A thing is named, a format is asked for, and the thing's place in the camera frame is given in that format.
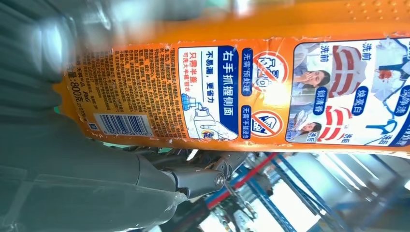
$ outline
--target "detergent box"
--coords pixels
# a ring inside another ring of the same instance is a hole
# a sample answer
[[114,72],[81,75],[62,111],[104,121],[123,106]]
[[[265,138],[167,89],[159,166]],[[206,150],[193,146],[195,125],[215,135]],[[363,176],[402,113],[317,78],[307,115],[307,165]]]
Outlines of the detergent box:
[[117,144],[406,155],[409,5],[269,5],[82,50],[64,67],[62,108]]

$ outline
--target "woman photo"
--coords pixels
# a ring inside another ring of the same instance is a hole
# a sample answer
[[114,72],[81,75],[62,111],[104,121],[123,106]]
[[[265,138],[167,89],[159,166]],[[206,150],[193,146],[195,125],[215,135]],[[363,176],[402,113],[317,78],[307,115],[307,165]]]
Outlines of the woman photo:
[[309,122],[306,125],[304,125],[300,130],[297,128],[293,128],[291,130],[291,135],[290,139],[293,140],[298,136],[310,133],[310,132],[320,132],[322,129],[322,125],[318,122]]
[[318,88],[330,82],[330,74],[325,70],[308,71],[300,64],[293,72],[292,94],[300,94],[305,88]]

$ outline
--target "blue shelf frame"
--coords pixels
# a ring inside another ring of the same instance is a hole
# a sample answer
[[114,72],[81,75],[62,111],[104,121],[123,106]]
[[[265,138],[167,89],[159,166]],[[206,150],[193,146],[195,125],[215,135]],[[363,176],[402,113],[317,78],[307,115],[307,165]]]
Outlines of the blue shelf frame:
[[[305,186],[305,188],[313,195],[312,198],[309,194],[303,191],[281,168],[281,166],[274,160],[272,164],[277,169],[279,175],[282,176],[285,183],[296,193],[301,201],[314,213],[321,215],[324,222],[333,231],[353,232],[353,230],[347,225],[347,223],[329,207],[324,199],[306,182],[306,180],[299,174],[299,172],[291,166],[291,164],[281,155],[278,154],[277,158],[289,169],[289,171]],[[324,210],[328,216],[320,214],[320,211]]]
[[[239,168],[240,173],[247,174],[248,171],[246,168],[241,166]],[[272,217],[278,222],[278,224],[282,227],[285,232],[297,232],[296,229],[291,225],[291,223],[286,219],[286,217],[282,214],[282,212],[276,207],[276,205],[270,200],[268,195],[262,189],[262,187],[256,182],[254,178],[251,178],[246,184],[249,186],[250,190],[256,197],[261,201],[261,203],[265,206],[268,212],[272,215]]]

